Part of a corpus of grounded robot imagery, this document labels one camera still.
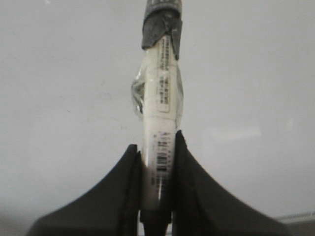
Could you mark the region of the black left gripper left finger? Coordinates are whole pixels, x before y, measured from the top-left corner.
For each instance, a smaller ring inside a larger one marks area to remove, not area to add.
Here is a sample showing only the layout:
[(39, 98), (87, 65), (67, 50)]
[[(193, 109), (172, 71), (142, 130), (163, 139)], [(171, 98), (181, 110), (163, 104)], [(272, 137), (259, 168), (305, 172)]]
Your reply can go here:
[(129, 145), (115, 167), (75, 201), (38, 220), (29, 236), (136, 236), (141, 158)]

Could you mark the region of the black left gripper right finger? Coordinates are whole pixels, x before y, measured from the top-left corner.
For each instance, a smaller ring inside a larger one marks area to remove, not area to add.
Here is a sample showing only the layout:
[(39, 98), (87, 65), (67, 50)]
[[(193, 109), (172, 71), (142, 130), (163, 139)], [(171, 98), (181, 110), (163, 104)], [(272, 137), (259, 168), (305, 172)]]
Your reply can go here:
[(175, 236), (288, 236), (287, 227), (251, 208), (219, 185), (176, 134)]

